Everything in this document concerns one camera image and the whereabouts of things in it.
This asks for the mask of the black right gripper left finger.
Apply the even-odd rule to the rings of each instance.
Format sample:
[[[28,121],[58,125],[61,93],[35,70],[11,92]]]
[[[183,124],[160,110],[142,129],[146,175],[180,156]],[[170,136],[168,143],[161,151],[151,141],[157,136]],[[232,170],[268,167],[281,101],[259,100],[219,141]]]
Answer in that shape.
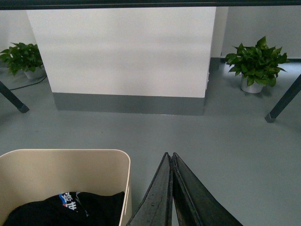
[[[156,173],[128,226],[170,226],[173,209],[173,170],[170,155],[164,153]]]

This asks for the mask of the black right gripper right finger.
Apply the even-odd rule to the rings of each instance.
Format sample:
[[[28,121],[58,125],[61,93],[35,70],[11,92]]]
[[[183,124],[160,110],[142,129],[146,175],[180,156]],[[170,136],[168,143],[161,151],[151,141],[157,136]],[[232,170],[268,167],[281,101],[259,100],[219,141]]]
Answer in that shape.
[[[240,226],[202,184],[182,158],[173,153],[173,198],[180,226]]]

